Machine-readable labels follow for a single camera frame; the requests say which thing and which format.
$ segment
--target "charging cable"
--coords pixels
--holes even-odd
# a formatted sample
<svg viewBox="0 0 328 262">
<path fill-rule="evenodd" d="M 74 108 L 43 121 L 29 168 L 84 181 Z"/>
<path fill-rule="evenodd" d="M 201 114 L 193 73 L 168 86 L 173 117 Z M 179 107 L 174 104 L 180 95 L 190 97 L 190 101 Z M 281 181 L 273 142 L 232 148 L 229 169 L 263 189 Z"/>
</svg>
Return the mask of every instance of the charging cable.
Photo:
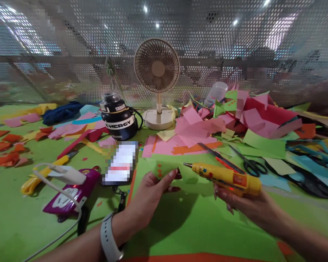
<svg viewBox="0 0 328 262">
<path fill-rule="evenodd" d="M 68 194 L 67 192 L 63 191 L 61 188 L 55 186 L 48 179 L 46 179 L 44 176 L 42 176 L 40 174 L 40 172 L 38 171 L 38 167 L 39 166 L 48 166 L 51 170 L 55 170 L 57 172 L 66 172 L 66 170 L 62 166 L 56 166 L 56 165 L 53 165 L 53 164 L 50 164 L 50 163 L 40 163 L 40 164 L 36 165 L 33 168 L 34 174 L 38 178 L 40 178 L 41 181 L 43 181 L 45 184 L 49 185 L 54 190 L 60 192 L 61 194 L 63 194 L 66 197 L 68 197 L 71 201 L 73 201 L 73 203 L 76 205 L 77 210 L 78 210 L 78 219 L 77 219 L 77 221 L 66 232 L 64 232 L 62 235 L 60 235 L 58 238 L 56 238 L 55 240 L 53 240 L 48 245 L 44 246 L 42 249 L 40 249 L 36 253 L 32 254 L 30 257 L 28 257 L 27 259 L 25 259 L 23 262 L 27 262 L 27 261 L 31 260 L 33 257 L 35 257 L 36 255 L 38 255 L 39 253 L 41 253 L 42 251 L 44 251 L 45 249 L 47 249 L 49 246 L 51 246 L 53 243 L 55 243 L 56 241 L 58 241 L 59 239 L 61 239 L 65 234 L 67 234 L 72 228 L 74 228 L 78 224 L 78 222 L 79 222 L 79 220 L 81 218 L 81 206 L 79 205 L 79 203 L 74 199 L 74 197 L 71 194 Z"/>
</svg>

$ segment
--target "perforated metal screen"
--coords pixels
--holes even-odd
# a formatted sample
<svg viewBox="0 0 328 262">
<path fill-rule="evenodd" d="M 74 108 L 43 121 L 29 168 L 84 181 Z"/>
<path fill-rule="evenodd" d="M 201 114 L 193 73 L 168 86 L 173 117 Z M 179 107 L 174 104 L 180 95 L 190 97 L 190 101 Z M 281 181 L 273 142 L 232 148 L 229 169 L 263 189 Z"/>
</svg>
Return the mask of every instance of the perforated metal screen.
<svg viewBox="0 0 328 262">
<path fill-rule="evenodd" d="M 0 1 L 0 103 L 95 103 L 110 57 L 127 104 L 154 107 L 133 69 L 151 37 L 180 59 L 163 104 L 204 98 L 218 80 L 270 90 L 280 106 L 328 104 L 328 0 Z"/>
</svg>

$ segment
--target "desk fan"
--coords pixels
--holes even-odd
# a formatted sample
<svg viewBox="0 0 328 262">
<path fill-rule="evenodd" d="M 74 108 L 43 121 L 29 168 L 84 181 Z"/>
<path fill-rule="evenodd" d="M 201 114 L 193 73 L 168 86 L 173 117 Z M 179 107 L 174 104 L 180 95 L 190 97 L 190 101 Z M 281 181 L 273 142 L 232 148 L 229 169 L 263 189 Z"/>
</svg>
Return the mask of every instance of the desk fan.
<svg viewBox="0 0 328 262">
<path fill-rule="evenodd" d="M 171 127 L 172 110 L 162 108 L 160 93 L 173 88 L 179 78 L 180 63 L 177 53 L 163 39 L 147 39 L 136 50 L 134 68 L 139 82 L 147 90 L 157 94 L 157 108 L 143 113 L 145 125 L 154 130 Z"/>
</svg>

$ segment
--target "woman's right hand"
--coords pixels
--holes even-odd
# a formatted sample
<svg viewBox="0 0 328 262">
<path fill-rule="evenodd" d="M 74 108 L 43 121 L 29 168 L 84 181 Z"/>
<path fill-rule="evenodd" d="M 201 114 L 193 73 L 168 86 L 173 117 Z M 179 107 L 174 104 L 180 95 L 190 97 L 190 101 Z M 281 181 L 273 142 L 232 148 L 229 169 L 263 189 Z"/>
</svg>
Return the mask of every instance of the woman's right hand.
<svg viewBox="0 0 328 262">
<path fill-rule="evenodd" d="M 258 196 L 245 198 L 238 197 L 217 184 L 214 184 L 214 190 L 216 196 L 225 201 L 227 206 L 239 210 L 271 235 L 281 238 L 293 224 L 293 219 L 263 190 Z"/>
</svg>

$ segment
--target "water bottle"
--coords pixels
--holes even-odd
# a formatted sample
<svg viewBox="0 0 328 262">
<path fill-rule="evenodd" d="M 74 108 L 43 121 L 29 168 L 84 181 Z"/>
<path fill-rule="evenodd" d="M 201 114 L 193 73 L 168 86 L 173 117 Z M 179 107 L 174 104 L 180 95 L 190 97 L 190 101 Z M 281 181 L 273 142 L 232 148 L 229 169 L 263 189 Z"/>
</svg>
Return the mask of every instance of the water bottle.
<svg viewBox="0 0 328 262">
<path fill-rule="evenodd" d="M 224 82 L 216 82 L 210 89 L 207 98 L 204 100 L 203 105 L 211 107 L 217 101 L 221 101 L 228 90 L 228 86 Z"/>
</svg>

